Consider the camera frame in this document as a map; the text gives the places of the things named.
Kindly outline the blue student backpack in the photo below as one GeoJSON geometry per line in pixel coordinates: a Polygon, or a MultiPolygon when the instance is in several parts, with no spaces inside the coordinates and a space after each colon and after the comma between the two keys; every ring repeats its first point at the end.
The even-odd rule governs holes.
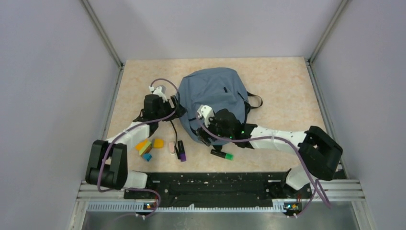
{"type": "Polygon", "coordinates": [[[241,123],[247,121],[250,110],[260,108],[260,96],[247,91],[237,71],[218,67],[201,69],[182,78],[177,96],[186,113],[180,123],[192,140],[202,143],[197,135],[200,127],[196,114],[201,105],[207,105],[218,112],[227,109],[241,123]]]}

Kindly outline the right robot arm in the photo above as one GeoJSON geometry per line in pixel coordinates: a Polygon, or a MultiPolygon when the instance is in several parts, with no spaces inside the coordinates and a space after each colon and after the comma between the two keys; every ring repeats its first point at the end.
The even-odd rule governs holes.
{"type": "Polygon", "coordinates": [[[331,181],[343,153],[343,148],[318,126],[310,126],[306,131],[274,130],[257,124],[242,124],[228,110],[215,113],[206,105],[198,109],[195,117],[203,143],[221,140],[240,148],[296,155],[301,165],[290,169],[281,184],[281,192],[286,197],[294,197],[306,184],[315,184],[317,179],[331,181]]]}

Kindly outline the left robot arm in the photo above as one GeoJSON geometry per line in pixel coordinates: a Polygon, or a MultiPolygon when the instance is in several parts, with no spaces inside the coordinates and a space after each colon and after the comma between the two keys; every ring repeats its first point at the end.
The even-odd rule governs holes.
{"type": "Polygon", "coordinates": [[[147,174],[128,169],[128,152],[139,142],[151,137],[160,121],[180,118],[186,112],[180,104],[180,95],[165,101],[161,96],[148,94],[139,116],[121,133],[107,140],[96,140],[90,150],[85,181],[100,192],[134,188],[142,198],[153,194],[154,186],[147,174]]]}

